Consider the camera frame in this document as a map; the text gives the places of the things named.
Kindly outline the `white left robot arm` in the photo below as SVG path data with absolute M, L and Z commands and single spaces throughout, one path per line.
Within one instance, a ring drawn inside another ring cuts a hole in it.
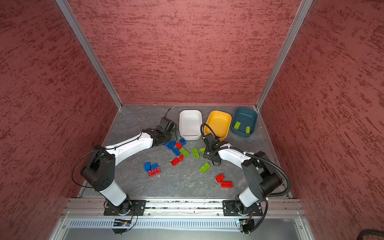
M 162 117 L 154 129 L 141 130 L 137 136 L 115 145 L 95 146 L 86 154 L 88 159 L 80 170 L 81 176 L 124 215 L 130 209 L 131 200 L 115 180 L 116 166 L 141 151 L 179 139 L 177 124 L 167 117 Z

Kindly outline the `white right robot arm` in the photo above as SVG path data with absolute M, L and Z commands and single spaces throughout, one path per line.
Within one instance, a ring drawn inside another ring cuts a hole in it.
M 242 208 L 261 203 L 283 184 L 280 168 L 266 159 L 265 153 L 242 151 L 213 134 L 204 136 L 203 141 L 206 145 L 204 158 L 217 164 L 228 161 L 243 170 L 248 186 L 238 196 Z

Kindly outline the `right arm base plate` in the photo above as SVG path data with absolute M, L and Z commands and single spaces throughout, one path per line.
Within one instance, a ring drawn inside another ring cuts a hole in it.
M 224 200 L 222 204 L 224 216 L 249 217 L 252 215 L 261 217 L 263 215 L 263 210 L 257 203 L 245 207 L 240 200 Z

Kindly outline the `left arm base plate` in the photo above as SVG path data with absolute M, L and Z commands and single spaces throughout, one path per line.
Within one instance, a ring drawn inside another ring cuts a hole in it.
M 142 216 L 146 208 L 146 203 L 147 201 L 145 200 L 125 200 L 121 205 L 116 207 L 110 201 L 106 200 L 104 203 L 104 216 Z

